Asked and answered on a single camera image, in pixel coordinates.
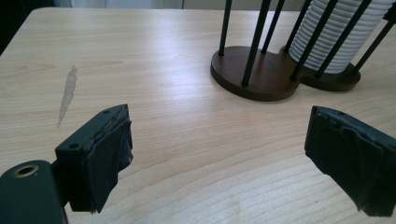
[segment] stacked paper cups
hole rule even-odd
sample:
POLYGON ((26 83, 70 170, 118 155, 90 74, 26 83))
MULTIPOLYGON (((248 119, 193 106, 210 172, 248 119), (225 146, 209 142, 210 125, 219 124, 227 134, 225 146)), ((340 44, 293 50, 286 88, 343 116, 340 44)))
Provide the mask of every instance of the stacked paper cups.
MULTIPOLYGON (((313 0, 307 10, 304 20, 290 47, 290 57, 296 62, 299 61, 309 38, 314 33, 318 21, 323 14, 327 4, 331 0, 313 0)), ((373 0, 370 6, 364 11, 343 46, 338 50, 332 59, 325 73, 339 74, 343 72, 347 65, 358 53, 361 46, 379 24, 384 15, 392 7, 395 0, 373 0)), ((347 23, 361 4, 361 0, 339 0, 332 15, 327 21, 317 43, 312 49, 305 67, 318 71, 326 56, 332 49, 335 41, 344 31, 347 23)))

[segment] black metal rod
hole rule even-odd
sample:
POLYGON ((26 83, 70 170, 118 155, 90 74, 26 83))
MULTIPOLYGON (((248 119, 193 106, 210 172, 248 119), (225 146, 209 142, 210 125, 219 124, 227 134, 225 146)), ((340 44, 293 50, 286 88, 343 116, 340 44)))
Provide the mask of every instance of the black metal rod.
POLYGON ((253 69, 254 60, 256 59, 257 48, 262 38, 262 29, 264 28, 265 19, 267 17, 268 9, 270 7, 271 0, 262 0, 262 7, 260 8, 259 18, 257 20, 256 30, 254 32, 253 41, 250 47, 250 53, 247 58, 247 66, 245 68, 244 78, 242 79, 242 85, 248 86, 250 80, 251 70, 253 69))
POLYGON ((228 21, 230 20, 232 4, 233 4, 233 0, 227 0, 227 2, 225 3, 224 19, 223 19, 223 25, 222 25, 222 29, 221 29, 219 56, 224 56, 225 39, 227 37, 228 21))
POLYGON ((361 70, 363 65, 367 62, 367 60, 370 58, 376 47, 378 47, 378 45, 381 43, 384 37, 388 34, 388 32, 390 31, 390 29, 392 28, 395 22, 396 22, 396 12, 393 13, 388 23, 382 29, 381 33, 379 33, 379 35, 374 40, 373 44, 367 49, 363 57, 361 57, 361 59, 359 60, 358 64, 356 64, 355 68, 352 70, 353 73, 358 73, 359 70, 361 70))
POLYGON ((289 52, 291 43, 293 42, 294 37, 297 34, 298 28, 300 27, 301 22, 303 21, 303 18, 305 16, 306 11, 309 8, 309 5, 311 4, 312 0, 306 0, 303 7, 301 8, 300 15, 297 18, 297 22, 294 24, 293 30, 291 31, 288 43, 286 43, 285 48, 283 48, 284 52, 289 52))
POLYGON ((276 27, 276 23, 277 23, 277 20, 279 19, 279 15, 280 15, 280 12, 282 11, 282 7, 283 7, 284 3, 285 3, 285 0, 279 0, 279 3, 277 4, 276 11, 275 11, 273 20, 271 22, 270 29, 268 30, 267 37, 265 38, 264 45, 262 46, 262 53, 266 53, 268 50, 268 46, 270 45, 270 41, 271 41, 272 35, 274 34, 275 27, 276 27))
POLYGON ((361 5, 356 10, 355 14, 350 19, 350 21, 347 24, 347 26, 346 26, 345 30, 343 31, 343 33, 341 33, 340 37, 338 37, 338 40, 335 42, 334 46, 332 47, 332 50, 330 50, 330 52, 327 55, 326 59, 323 61, 322 65, 320 66, 319 70, 315 73, 315 78, 321 78, 322 77, 324 71, 329 66, 329 64, 332 61, 332 59, 334 58, 335 54, 338 52, 338 50, 344 44, 344 42, 346 41, 346 39, 349 36, 350 32, 353 30, 353 28, 355 27, 356 23, 358 23, 359 19, 361 18, 361 15, 363 15, 364 11, 370 5, 371 2, 372 2, 372 0, 363 0, 361 5))
POLYGON ((293 74, 291 74, 290 79, 295 81, 297 80, 297 76, 300 73, 301 69, 303 68, 306 59, 308 58, 309 54, 311 53, 312 48, 315 46, 320 33, 322 32, 324 26, 326 25, 327 20, 332 15, 332 10, 334 9, 335 5, 337 4, 338 0, 329 1, 329 4, 324 9, 323 15, 320 18, 317 28, 315 29, 314 33, 312 34, 311 38, 308 41, 308 44, 305 47, 303 55, 300 58, 300 61, 297 63, 296 67, 294 68, 293 74))

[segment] screw hole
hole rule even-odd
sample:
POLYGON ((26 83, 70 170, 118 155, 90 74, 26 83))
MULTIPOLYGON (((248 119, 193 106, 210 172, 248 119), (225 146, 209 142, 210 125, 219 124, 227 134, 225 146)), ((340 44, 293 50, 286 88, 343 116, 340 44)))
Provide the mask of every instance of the screw hole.
POLYGON ((73 143, 69 145, 69 148, 76 148, 76 147, 79 147, 78 143, 73 143))
POLYGON ((26 177, 28 175, 34 174, 37 170, 38 166, 34 164, 23 166, 14 173, 14 176, 17 178, 26 177))

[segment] wooden table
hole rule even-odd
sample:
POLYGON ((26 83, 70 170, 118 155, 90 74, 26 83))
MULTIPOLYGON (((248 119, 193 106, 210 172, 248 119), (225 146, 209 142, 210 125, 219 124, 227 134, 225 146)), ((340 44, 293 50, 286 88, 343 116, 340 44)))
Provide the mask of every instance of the wooden table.
MULTIPOLYGON (((71 223, 395 223, 358 212, 305 156, 304 140, 312 105, 396 137, 396 30, 363 66, 353 91, 301 85, 287 100, 260 103, 227 92, 210 75, 222 16, 34 11, 0 58, 0 173, 24 161, 54 161, 54 149, 97 112, 128 104, 134 161, 101 214, 67 205, 71 223), (57 127, 73 66, 74 98, 57 127)), ((249 46, 257 16, 233 11, 227 46, 249 46)), ((296 18, 281 14, 270 51, 286 43, 296 18)))

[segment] round wooden base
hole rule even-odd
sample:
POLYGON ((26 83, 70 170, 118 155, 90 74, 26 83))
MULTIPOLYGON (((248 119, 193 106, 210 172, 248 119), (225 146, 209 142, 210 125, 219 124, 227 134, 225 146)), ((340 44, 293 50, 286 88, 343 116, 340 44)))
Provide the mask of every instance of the round wooden base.
MULTIPOLYGON (((256 101, 279 101, 292 96, 299 81, 290 76, 297 63, 282 50, 278 54, 266 52, 256 54, 255 63, 248 86, 241 84, 245 73, 250 47, 228 47, 224 56, 217 51, 212 57, 213 78, 227 91, 256 101)), ((360 73, 352 73, 350 64, 346 71, 337 75, 324 74, 315 78, 315 71, 303 68, 300 81, 305 85, 325 91, 348 91, 355 87, 361 78, 360 73)))

